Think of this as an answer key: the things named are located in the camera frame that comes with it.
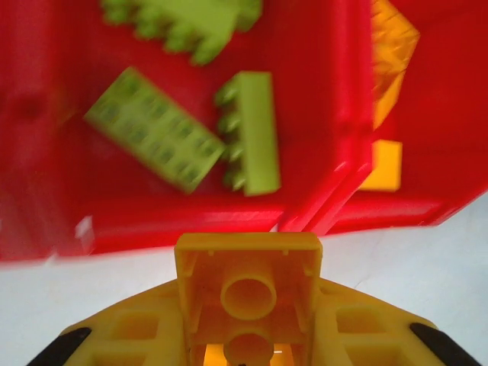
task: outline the plastic brick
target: plastic brick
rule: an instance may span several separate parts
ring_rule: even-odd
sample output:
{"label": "plastic brick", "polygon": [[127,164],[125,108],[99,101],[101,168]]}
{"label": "plastic brick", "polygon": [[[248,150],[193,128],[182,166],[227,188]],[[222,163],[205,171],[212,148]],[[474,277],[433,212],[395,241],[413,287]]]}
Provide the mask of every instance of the plastic brick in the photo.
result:
{"label": "plastic brick", "polygon": [[402,173],[402,143],[377,140],[373,143],[374,169],[364,180],[363,191],[398,191]]}
{"label": "plastic brick", "polygon": [[419,32],[387,0],[373,0],[374,128],[398,99],[403,72],[419,41]]}
{"label": "plastic brick", "polygon": [[161,178],[188,193],[224,151],[210,131],[134,69],[120,75],[86,118]]}
{"label": "plastic brick", "polygon": [[[354,194],[329,233],[439,225],[488,189],[488,3],[391,0],[422,35],[377,137],[403,144],[402,188]],[[316,227],[316,233],[324,230]]]}
{"label": "plastic brick", "polygon": [[[309,233],[183,236],[175,250],[177,281],[70,326],[37,360],[58,365],[61,358],[65,366],[480,366],[428,320],[320,278],[321,253]],[[239,320],[225,303],[247,314],[274,307],[258,320]],[[68,342],[79,333],[84,336]],[[57,342],[63,347],[56,350]]]}
{"label": "plastic brick", "polygon": [[278,144],[271,73],[240,72],[216,94],[224,115],[219,131],[229,137],[230,170],[224,183],[246,196],[267,194],[280,186]]}
{"label": "plastic brick", "polygon": [[128,11],[134,14],[138,37],[165,38],[166,51],[190,51],[194,65],[209,63],[227,45],[238,12],[249,14],[240,18],[248,19],[246,24],[252,26],[253,9],[245,2],[239,7],[215,0],[104,0],[102,6],[113,24],[126,22]]}
{"label": "plastic brick", "polygon": [[185,235],[175,258],[191,360],[207,344],[223,345],[232,365],[268,364],[275,343],[306,348],[322,260],[316,236]]}

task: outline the yellow plastic toy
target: yellow plastic toy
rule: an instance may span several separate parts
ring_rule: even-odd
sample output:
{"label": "yellow plastic toy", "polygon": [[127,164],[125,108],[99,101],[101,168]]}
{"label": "yellow plastic toy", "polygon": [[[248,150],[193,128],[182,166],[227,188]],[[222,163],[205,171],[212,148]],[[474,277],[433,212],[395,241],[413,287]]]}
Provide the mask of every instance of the yellow plastic toy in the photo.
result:
{"label": "yellow plastic toy", "polygon": [[388,0],[373,0],[374,128],[396,104],[420,34]]}
{"label": "yellow plastic toy", "polygon": [[402,143],[377,140],[373,143],[374,169],[360,190],[398,191],[402,175]]}
{"label": "yellow plastic toy", "polygon": [[[403,77],[420,34],[388,0],[373,0],[374,118],[377,129],[398,100]],[[402,144],[378,140],[373,172],[360,191],[397,191],[401,185]]]}
{"label": "yellow plastic toy", "polygon": [[28,366],[479,366],[427,320],[319,278],[311,233],[186,234],[177,281],[69,327]]}

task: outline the lime green toy block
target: lime green toy block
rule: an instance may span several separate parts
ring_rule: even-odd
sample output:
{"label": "lime green toy block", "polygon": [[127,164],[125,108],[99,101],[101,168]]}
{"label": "lime green toy block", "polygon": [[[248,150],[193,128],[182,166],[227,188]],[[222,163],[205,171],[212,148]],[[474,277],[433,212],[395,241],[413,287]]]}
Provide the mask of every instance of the lime green toy block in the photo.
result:
{"label": "lime green toy block", "polygon": [[136,35],[165,38],[168,52],[192,52],[191,63],[205,65],[229,43],[238,8],[221,0],[134,0]]}
{"label": "lime green toy block", "polygon": [[159,177],[187,193],[200,184],[225,150],[207,128],[131,68],[85,118]]}
{"label": "lime green toy block", "polygon": [[224,184],[255,196],[280,186],[271,73],[240,72],[215,95],[223,110],[219,132],[228,137],[230,169]]}

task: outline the white surface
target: white surface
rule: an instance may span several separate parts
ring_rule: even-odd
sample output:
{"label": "white surface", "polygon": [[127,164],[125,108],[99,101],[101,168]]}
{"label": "white surface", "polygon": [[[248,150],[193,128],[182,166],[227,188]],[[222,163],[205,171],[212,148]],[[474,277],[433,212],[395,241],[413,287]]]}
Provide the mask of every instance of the white surface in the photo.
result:
{"label": "white surface", "polygon": [[[488,365],[488,194],[435,228],[323,240],[322,277],[433,321]],[[0,269],[0,364],[24,366],[61,330],[175,277],[153,250]]]}

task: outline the red plastic container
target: red plastic container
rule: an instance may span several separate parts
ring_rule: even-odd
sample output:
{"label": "red plastic container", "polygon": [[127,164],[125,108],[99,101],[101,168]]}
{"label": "red plastic container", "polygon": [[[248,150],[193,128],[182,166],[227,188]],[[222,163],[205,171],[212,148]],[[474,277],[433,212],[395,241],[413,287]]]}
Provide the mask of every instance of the red plastic container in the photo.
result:
{"label": "red plastic container", "polygon": [[[0,258],[170,245],[183,232],[303,230],[333,219],[371,170],[368,0],[269,0],[209,66],[189,66],[98,0],[5,0],[0,24]],[[243,197],[216,167],[184,195],[92,130],[82,115],[135,66],[213,129],[212,94],[242,69],[274,76],[282,189]]]}
{"label": "red plastic container", "polygon": [[393,0],[421,37],[378,137],[403,142],[402,188],[357,192],[319,234],[435,225],[488,189],[488,2]]}

